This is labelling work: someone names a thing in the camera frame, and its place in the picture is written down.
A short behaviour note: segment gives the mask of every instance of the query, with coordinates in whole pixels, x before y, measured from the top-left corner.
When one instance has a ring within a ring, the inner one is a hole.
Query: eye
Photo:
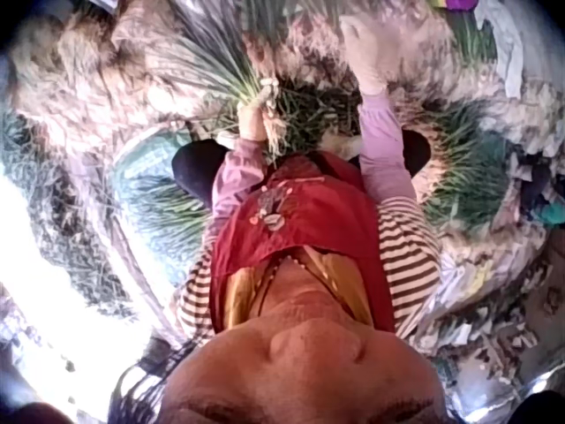
[[[257,424],[263,422],[263,420],[257,420],[252,412],[232,405],[187,402],[183,404],[183,409],[197,413],[201,418],[210,420],[214,424]]]
[[[424,402],[416,402],[413,400],[397,402],[387,406],[384,410],[379,411],[379,413],[369,420],[368,424],[393,424],[405,422],[416,417],[432,405],[432,400]]]

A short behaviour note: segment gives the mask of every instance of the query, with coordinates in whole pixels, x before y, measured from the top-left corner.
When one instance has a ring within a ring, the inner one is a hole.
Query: striped shirt
[[[396,334],[406,338],[418,325],[426,302],[440,282],[438,242],[413,199],[391,198],[377,211],[380,257],[392,295]],[[209,309],[214,242],[204,247],[190,272],[177,309],[184,333],[202,344],[215,335]]]

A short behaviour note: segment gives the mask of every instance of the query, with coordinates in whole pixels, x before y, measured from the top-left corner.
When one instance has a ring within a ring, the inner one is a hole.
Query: pink sleeve
[[[393,197],[416,199],[404,166],[402,128],[388,94],[365,95],[359,114],[363,136],[359,162],[366,191],[377,203]]]
[[[249,195],[252,188],[265,178],[267,165],[263,145],[240,139],[218,170],[212,190],[212,223],[205,239],[218,235],[230,216]]]

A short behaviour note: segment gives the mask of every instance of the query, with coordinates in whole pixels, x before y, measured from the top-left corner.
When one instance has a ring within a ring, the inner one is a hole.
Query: nose
[[[313,369],[356,363],[363,351],[361,338],[343,325],[324,318],[301,322],[275,335],[269,346],[273,361],[288,360],[296,367]]]

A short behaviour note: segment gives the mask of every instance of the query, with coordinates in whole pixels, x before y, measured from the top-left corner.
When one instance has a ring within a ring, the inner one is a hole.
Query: woman
[[[166,372],[160,423],[447,420],[437,374],[401,340],[439,265],[388,101],[388,46],[360,19],[342,26],[364,98],[360,172],[328,154],[268,169],[253,106],[240,113],[234,151],[194,143],[173,163],[179,184],[211,203],[213,222],[179,300],[193,342]],[[213,171],[187,178],[188,162]],[[157,391],[137,411],[116,402],[110,422],[147,422]]]

